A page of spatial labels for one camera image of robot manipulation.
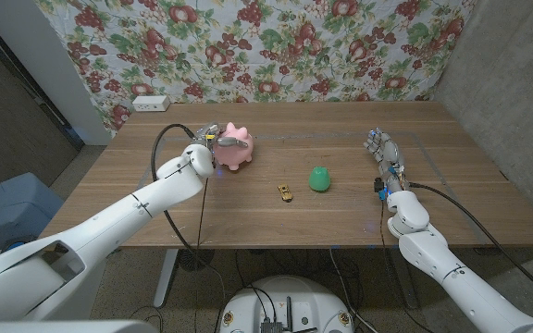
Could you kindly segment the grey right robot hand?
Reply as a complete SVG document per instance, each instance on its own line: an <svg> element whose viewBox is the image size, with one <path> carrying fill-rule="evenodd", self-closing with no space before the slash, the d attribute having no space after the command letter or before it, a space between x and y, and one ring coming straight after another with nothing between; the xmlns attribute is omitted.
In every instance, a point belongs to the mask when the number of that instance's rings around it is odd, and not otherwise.
<svg viewBox="0 0 533 333"><path fill-rule="evenodd" d="M377 161L381 180L390 193L410 190L404 172L404 157L388 133L381 129L372 129L368 133L364 147Z"/></svg>

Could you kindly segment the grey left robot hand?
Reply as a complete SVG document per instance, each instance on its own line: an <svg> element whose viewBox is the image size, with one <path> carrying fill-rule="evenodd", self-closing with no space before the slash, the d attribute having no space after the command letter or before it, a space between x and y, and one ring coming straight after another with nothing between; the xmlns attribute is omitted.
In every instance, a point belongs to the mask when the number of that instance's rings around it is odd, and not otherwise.
<svg viewBox="0 0 533 333"><path fill-rule="evenodd" d="M203 126L194 133L192 143L204 145L221 161L246 160L254 149L248 129L236 128L232 122L225 126L216 122Z"/></svg>

